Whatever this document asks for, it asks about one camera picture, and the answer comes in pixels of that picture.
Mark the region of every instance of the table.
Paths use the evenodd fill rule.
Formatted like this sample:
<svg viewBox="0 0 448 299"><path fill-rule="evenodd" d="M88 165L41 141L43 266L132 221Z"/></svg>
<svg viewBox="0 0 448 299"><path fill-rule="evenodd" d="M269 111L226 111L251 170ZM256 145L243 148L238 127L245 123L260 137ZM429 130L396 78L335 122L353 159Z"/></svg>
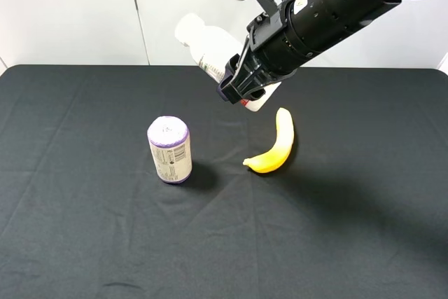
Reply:
<svg viewBox="0 0 448 299"><path fill-rule="evenodd" d="M197 67L18 66L0 78L0 298L447 298L448 76L308 69L259 113ZM279 171L244 158L297 142ZM189 126L193 173L146 138Z"/></svg>

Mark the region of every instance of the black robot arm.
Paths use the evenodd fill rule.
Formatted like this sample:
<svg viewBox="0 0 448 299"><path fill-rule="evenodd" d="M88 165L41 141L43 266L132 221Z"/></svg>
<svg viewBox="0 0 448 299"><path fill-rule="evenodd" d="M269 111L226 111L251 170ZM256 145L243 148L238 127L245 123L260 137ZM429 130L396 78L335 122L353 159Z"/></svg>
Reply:
<svg viewBox="0 0 448 299"><path fill-rule="evenodd" d="M241 55L218 86L224 100L257 100L266 85L291 77L317 55L368 26L402 0L257 0Z"/></svg>

